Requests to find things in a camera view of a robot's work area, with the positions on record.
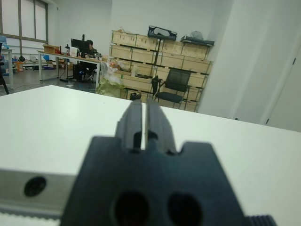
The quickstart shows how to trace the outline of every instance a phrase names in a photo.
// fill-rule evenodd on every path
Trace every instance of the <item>chair backrest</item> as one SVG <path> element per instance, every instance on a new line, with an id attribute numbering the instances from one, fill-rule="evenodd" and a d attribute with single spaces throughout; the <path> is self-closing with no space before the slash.
<path id="1" fill-rule="evenodd" d="M 180 92 L 186 92 L 189 78 L 190 72 L 172 68 L 169 70 L 165 87 Z"/>

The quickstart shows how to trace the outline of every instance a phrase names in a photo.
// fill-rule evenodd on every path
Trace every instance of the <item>computer monitor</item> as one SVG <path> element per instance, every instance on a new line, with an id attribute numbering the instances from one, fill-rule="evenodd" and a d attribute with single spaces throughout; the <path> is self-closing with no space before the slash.
<path id="1" fill-rule="evenodd" d="M 71 39 L 71 46 L 79 48 L 81 53 L 88 53 L 89 52 L 89 43 L 82 40 Z"/>

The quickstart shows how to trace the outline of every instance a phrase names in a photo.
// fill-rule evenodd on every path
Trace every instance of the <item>screw hole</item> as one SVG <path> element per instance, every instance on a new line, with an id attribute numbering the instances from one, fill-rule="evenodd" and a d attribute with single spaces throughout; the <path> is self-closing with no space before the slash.
<path id="1" fill-rule="evenodd" d="M 149 215 L 145 197 L 138 192 L 122 194 L 115 206 L 115 216 L 120 226 L 143 226 Z"/>
<path id="2" fill-rule="evenodd" d="M 40 194 L 46 187 L 46 179 L 43 177 L 36 177 L 30 179 L 24 188 L 24 194 L 27 197 L 34 197 Z"/>
<path id="3" fill-rule="evenodd" d="M 201 207 L 189 194 L 175 193 L 168 200 L 168 214 L 176 226 L 200 226 L 203 220 Z"/>

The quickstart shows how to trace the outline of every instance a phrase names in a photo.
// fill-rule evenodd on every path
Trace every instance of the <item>black office chair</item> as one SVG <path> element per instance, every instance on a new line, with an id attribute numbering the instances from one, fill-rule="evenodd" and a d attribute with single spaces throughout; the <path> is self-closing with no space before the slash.
<path id="1" fill-rule="evenodd" d="M 167 100 L 173 102 L 174 104 L 179 104 L 179 109 L 180 109 L 186 92 L 188 92 L 189 94 L 189 89 L 190 89 L 190 87 L 188 86 L 189 78 L 190 78 L 190 72 L 178 70 L 174 68 L 170 69 L 166 81 L 163 82 L 162 84 L 161 81 L 159 81 L 159 90 L 158 93 L 155 94 L 155 97 L 158 98 L 158 102 L 160 99 Z M 177 93 L 173 94 L 168 92 L 160 92 L 160 89 L 164 84 L 166 88 L 176 90 L 177 93 L 178 91 L 183 92 L 183 95 L 180 96 Z"/>
<path id="2" fill-rule="evenodd" d="M 1 54 L 1 50 L 2 50 L 2 43 L 0 43 L 0 54 Z M 0 62 L 0 85 L 3 85 L 4 86 L 4 89 L 6 91 L 6 94 L 9 94 L 9 91 L 8 91 L 8 88 L 6 86 L 6 83 L 4 81 L 4 78 L 3 78 L 3 75 L 2 75 L 2 69 L 1 69 L 1 66 L 3 66 L 4 63 L 3 62 Z"/>

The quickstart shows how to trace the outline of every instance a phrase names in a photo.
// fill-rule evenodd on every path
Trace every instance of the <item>door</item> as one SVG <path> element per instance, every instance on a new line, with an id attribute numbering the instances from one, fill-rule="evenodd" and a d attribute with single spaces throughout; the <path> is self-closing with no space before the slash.
<path id="1" fill-rule="evenodd" d="M 301 132 L 301 49 L 269 118 L 268 126 Z"/>

